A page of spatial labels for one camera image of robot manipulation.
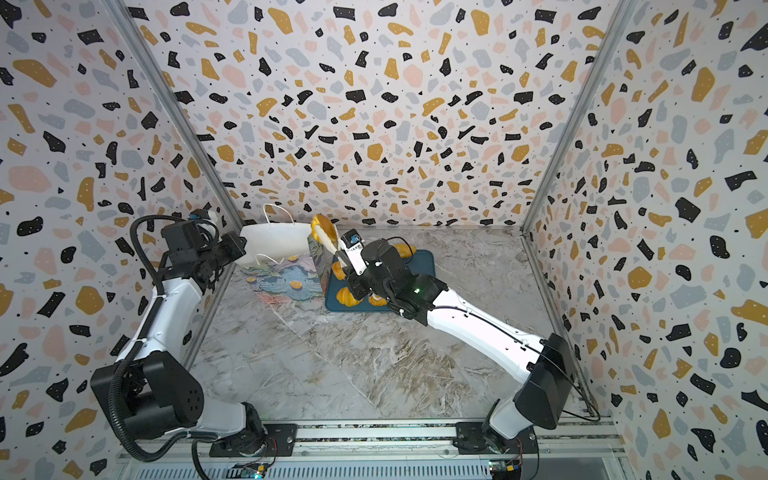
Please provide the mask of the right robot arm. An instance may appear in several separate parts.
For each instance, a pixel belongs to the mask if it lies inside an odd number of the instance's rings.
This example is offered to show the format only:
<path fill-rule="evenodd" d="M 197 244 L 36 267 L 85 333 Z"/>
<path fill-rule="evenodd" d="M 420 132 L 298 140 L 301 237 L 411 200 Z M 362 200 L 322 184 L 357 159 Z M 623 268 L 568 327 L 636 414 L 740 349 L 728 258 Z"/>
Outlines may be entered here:
<path fill-rule="evenodd" d="M 557 428 L 575 388 L 575 365 L 565 339 L 515 329 L 436 277 L 413 273 L 386 239 L 366 243 L 351 230 L 339 241 L 337 255 L 355 299 L 372 294 L 383 298 L 394 314 L 456 337 L 520 384 L 511 398 L 498 401 L 489 412 L 491 433 L 512 440 L 531 426 Z"/>

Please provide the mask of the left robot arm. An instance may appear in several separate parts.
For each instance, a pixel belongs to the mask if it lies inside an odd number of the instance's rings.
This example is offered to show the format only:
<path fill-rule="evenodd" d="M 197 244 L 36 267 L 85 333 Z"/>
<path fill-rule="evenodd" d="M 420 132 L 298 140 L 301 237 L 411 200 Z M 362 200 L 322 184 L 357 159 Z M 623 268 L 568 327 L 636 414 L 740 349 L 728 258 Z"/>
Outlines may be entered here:
<path fill-rule="evenodd" d="M 267 431 L 248 403 L 206 396 L 181 363 L 183 337 L 204 293 L 245 253 L 244 238 L 219 230 L 214 214 L 189 218 L 152 214 L 135 220 L 130 240 L 153 290 L 136 333 L 90 385 L 124 450 L 149 463 L 176 443 L 207 442 L 222 456 L 252 456 Z"/>

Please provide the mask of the striped croissant bread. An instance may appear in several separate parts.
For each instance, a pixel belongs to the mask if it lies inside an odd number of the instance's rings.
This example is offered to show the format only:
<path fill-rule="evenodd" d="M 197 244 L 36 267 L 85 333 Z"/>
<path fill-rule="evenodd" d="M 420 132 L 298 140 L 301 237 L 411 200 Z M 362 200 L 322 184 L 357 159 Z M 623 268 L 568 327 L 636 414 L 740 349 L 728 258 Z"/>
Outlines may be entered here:
<path fill-rule="evenodd" d="M 352 308 L 357 306 L 360 301 L 355 298 L 348 287 L 341 288 L 336 294 L 336 300 L 344 307 Z"/>

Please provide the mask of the large sesame oval loaf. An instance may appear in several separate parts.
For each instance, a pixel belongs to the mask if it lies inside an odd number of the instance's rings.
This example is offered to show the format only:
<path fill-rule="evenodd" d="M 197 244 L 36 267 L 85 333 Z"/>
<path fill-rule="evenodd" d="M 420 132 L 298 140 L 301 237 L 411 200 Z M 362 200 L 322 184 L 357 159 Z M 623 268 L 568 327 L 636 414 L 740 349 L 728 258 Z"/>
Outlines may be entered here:
<path fill-rule="evenodd" d="M 374 307 L 384 307 L 388 304 L 388 301 L 386 298 L 378 296 L 373 293 L 368 295 L 368 302 L 370 305 Z"/>

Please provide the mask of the floral paper bag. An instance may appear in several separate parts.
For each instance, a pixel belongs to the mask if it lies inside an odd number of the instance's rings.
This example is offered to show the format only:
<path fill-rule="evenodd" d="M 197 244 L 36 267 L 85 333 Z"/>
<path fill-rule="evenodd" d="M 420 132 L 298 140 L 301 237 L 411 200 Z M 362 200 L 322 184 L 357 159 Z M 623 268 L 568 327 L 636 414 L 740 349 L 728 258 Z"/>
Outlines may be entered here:
<path fill-rule="evenodd" d="M 314 238 L 312 226 L 276 204 L 264 204 L 262 212 L 263 222 L 241 229 L 245 254 L 235 261 L 250 288 L 273 306 L 323 298 L 332 256 Z"/>

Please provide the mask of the small round bun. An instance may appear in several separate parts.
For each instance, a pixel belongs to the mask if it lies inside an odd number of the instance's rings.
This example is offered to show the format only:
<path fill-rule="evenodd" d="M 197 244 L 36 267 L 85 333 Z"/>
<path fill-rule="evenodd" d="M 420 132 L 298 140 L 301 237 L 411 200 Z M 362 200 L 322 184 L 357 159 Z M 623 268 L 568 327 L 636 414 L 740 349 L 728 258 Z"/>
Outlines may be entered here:
<path fill-rule="evenodd" d="M 321 243 L 328 251 L 338 249 L 338 231 L 329 218 L 316 214 L 311 221 L 312 237 Z"/>

